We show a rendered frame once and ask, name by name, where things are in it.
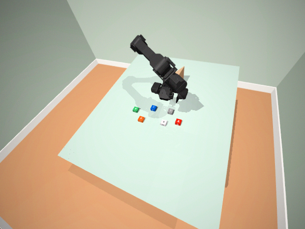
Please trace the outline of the green block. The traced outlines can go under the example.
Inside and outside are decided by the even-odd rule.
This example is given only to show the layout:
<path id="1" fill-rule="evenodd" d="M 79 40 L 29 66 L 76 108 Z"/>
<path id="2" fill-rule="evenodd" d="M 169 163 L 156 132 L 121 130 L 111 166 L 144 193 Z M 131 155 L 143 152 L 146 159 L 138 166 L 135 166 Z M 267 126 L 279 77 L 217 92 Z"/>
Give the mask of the green block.
<path id="1" fill-rule="evenodd" d="M 138 113 L 138 111 L 139 111 L 139 107 L 134 107 L 134 108 L 133 108 L 133 112 Z"/>

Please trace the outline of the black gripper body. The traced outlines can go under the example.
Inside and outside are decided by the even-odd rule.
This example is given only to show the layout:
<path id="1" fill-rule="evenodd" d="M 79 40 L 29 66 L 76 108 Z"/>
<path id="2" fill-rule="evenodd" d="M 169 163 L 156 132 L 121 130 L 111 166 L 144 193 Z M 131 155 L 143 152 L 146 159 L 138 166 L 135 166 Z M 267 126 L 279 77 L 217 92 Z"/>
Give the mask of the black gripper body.
<path id="1" fill-rule="evenodd" d="M 164 86 L 170 86 L 169 85 L 169 83 L 165 83 L 164 81 L 163 81 L 163 84 L 164 84 Z M 160 90 L 161 90 L 161 83 L 157 83 L 157 82 L 155 82 L 153 85 L 152 85 L 152 87 L 151 87 L 151 92 L 152 93 L 159 93 L 160 92 Z M 173 88 L 172 88 L 173 89 Z M 178 98 L 180 98 L 180 99 L 186 99 L 186 96 L 187 96 L 187 94 L 188 94 L 188 88 L 185 88 L 182 92 L 180 92 L 180 93 L 178 93 L 178 92 L 176 92 L 174 89 L 173 89 L 173 93 L 177 93 L 178 94 Z"/>

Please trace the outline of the blue digit block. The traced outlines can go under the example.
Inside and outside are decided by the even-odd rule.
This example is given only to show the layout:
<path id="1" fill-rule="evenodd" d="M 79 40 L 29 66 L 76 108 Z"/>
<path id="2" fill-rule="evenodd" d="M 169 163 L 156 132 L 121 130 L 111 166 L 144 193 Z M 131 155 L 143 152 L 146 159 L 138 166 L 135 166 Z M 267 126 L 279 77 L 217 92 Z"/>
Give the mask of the blue digit block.
<path id="1" fill-rule="evenodd" d="M 155 105 L 151 106 L 151 111 L 156 111 L 156 109 L 157 109 L 157 106 L 155 106 Z"/>

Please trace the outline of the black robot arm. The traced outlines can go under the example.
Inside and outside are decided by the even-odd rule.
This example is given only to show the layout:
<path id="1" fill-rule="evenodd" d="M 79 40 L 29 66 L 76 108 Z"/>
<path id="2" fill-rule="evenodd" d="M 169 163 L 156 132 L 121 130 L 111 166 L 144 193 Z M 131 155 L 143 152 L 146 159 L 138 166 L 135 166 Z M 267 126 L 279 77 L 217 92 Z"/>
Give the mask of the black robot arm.
<path id="1" fill-rule="evenodd" d="M 187 81 L 185 81 L 179 74 L 175 73 L 178 69 L 169 57 L 164 57 L 161 54 L 154 53 L 145 42 L 145 38 L 140 34 L 137 35 L 130 43 L 130 48 L 137 52 L 139 55 L 144 55 L 150 62 L 150 66 L 153 71 L 170 86 L 161 85 L 159 98 L 161 100 L 173 99 L 173 89 L 180 93 L 187 87 Z M 173 67 L 171 67 L 171 65 Z M 173 89 L 172 89 L 173 88 Z"/>

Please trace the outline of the red block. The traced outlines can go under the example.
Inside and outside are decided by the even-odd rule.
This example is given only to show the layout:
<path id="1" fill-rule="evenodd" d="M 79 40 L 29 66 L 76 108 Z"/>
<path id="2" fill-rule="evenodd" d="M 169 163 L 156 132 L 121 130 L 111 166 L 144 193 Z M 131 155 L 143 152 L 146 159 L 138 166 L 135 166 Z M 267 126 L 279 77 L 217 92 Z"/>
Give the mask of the red block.
<path id="1" fill-rule="evenodd" d="M 181 125 L 181 122 L 182 122 L 182 120 L 181 119 L 176 119 L 176 121 L 175 121 L 175 125 Z"/>

